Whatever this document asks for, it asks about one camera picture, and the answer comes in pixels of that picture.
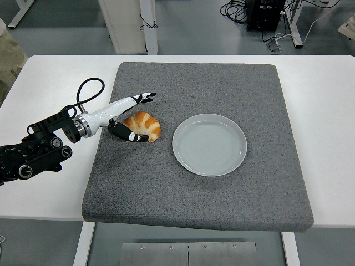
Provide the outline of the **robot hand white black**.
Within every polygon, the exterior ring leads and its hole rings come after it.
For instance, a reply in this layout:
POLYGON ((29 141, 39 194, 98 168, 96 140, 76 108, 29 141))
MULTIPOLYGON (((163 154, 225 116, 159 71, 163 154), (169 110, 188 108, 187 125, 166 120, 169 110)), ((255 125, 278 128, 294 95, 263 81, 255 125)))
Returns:
POLYGON ((84 130, 82 136, 95 135, 100 127, 108 126, 111 119, 115 120, 135 105, 152 102, 155 95, 156 93, 151 92, 142 93, 117 100, 92 113, 83 112, 75 118, 84 130))

